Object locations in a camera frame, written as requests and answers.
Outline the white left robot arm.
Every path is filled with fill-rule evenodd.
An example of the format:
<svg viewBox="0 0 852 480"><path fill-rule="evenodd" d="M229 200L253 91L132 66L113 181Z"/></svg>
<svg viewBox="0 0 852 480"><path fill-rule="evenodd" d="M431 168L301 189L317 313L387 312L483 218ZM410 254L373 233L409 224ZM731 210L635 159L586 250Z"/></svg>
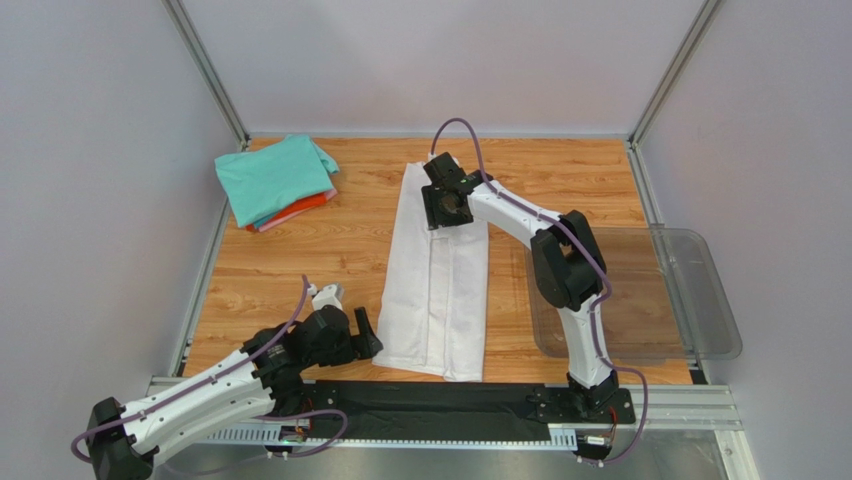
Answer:
<svg viewBox="0 0 852 480"><path fill-rule="evenodd" d="M231 424L309 418L304 370L368 360L384 348L365 309L354 314L357 333L343 310L327 305L304 321L258 331L212 367L159 394L102 400L72 451L98 479L147 479L179 451Z"/></svg>

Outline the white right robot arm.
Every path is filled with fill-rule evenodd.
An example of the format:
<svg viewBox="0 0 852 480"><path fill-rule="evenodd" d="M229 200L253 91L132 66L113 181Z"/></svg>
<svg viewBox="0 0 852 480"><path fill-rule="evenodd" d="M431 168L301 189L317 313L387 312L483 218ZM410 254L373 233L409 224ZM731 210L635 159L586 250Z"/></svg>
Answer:
<svg viewBox="0 0 852 480"><path fill-rule="evenodd" d="M448 153L424 166L422 195L430 229L484 221L526 247L539 294L556 309L568 353L568 381L583 409L598 409L619 388L601 337L601 304L610 283L586 217L558 214L522 199L490 175L466 173Z"/></svg>

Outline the white t shirt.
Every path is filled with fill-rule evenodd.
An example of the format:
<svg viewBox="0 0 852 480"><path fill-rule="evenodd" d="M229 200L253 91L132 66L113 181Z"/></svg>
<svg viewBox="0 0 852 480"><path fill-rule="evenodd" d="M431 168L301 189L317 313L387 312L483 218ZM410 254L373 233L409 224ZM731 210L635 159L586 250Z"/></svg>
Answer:
<svg viewBox="0 0 852 480"><path fill-rule="evenodd" d="M398 198L373 364L480 382L484 377L489 232L482 221L431 230L421 162L406 165Z"/></svg>

